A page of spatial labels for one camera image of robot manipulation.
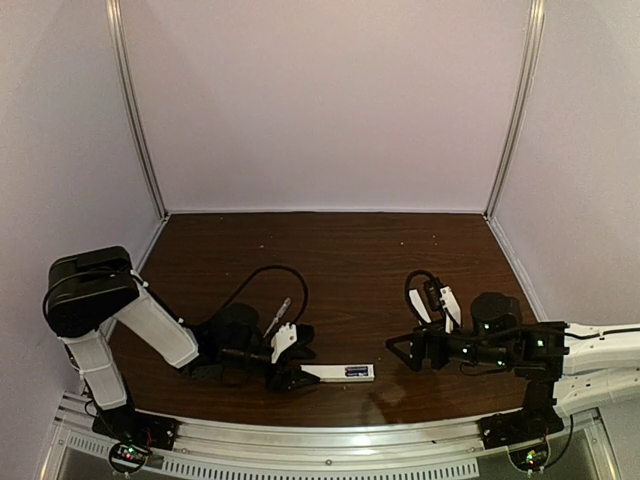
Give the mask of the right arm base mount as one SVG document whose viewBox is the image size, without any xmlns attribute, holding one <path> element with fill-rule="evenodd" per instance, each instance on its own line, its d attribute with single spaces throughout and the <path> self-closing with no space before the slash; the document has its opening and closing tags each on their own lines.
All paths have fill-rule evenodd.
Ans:
<svg viewBox="0 0 640 480">
<path fill-rule="evenodd" d="M 552 381 L 530 381 L 520 409 L 477 421 L 484 448 L 506 447 L 511 464 L 527 474 L 550 467 L 553 461 L 549 436 L 564 429 L 555 405 Z"/>
</svg>

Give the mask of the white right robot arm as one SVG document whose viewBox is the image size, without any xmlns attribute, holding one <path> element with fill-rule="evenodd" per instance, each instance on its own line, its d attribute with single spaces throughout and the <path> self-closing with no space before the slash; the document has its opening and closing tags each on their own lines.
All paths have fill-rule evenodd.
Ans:
<svg viewBox="0 0 640 480">
<path fill-rule="evenodd" d="M 485 365 L 487 375 L 511 372 L 527 381 L 524 410 L 554 409 L 567 399 L 556 383 L 563 380 L 571 400 L 581 398 L 575 385 L 585 375 L 624 370 L 639 379 L 639 327 L 597 329 L 592 326 L 545 322 L 525 325 L 514 297 L 485 292 L 471 305 L 473 331 L 464 333 L 451 314 L 454 297 L 441 291 L 437 322 L 419 320 L 406 335 L 386 341 L 386 348 L 413 371 L 424 362 L 440 370 L 455 361 L 461 367 Z"/>
</svg>

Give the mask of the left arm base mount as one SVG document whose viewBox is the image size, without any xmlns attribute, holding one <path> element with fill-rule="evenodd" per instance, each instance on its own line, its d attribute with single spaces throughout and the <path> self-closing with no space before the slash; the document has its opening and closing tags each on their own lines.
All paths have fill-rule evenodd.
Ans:
<svg viewBox="0 0 640 480">
<path fill-rule="evenodd" d="M 93 416 L 94 433 L 116 441 L 107 453 L 107 462 L 116 474 L 128 478 L 139 472 L 156 450 L 173 449 L 179 427 L 175 418 L 141 412 L 131 400 L 113 409 L 101 408 L 92 400 L 85 411 Z"/>
</svg>

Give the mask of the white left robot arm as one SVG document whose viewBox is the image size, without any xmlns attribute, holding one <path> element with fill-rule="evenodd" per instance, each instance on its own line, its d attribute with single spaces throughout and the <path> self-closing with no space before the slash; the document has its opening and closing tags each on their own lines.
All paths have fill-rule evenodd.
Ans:
<svg viewBox="0 0 640 480">
<path fill-rule="evenodd" d="M 128 251 L 112 246 L 55 260 L 42 311 L 104 411 L 129 402 L 105 337 L 108 323 L 124 325 L 191 378 L 239 370 L 262 376 L 272 392 L 319 383 L 300 364 L 315 356 L 313 327 L 292 320 L 263 332 L 258 312 L 236 298 L 230 295 L 207 321 L 188 325 L 134 270 Z"/>
</svg>

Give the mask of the white battery cover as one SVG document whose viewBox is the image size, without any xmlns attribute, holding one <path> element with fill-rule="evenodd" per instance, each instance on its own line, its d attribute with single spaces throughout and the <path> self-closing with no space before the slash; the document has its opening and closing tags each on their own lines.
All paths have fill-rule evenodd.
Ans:
<svg viewBox="0 0 640 480">
<path fill-rule="evenodd" d="M 408 298 L 411 311 L 416 315 L 418 322 L 422 325 L 429 324 L 431 318 L 418 290 L 411 289 L 408 292 Z"/>
</svg>

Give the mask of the white remote control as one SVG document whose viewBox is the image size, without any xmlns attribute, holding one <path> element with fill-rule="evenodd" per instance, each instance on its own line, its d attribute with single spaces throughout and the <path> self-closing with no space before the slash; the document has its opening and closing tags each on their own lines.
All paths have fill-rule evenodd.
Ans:
<svg viewBox="0 0 640 480">
<path fill-rule="evenodd" d="M 369 368 L 367 378 L 346 378 L 345 368 L 348 366 L 363 366 Z M 321 378 L 321 383 L 368 383 L 375 380 L 373 364 L 343 364 L 343 365 L 301 365 L 300 368 L 306 372 Z"/>
</svg>

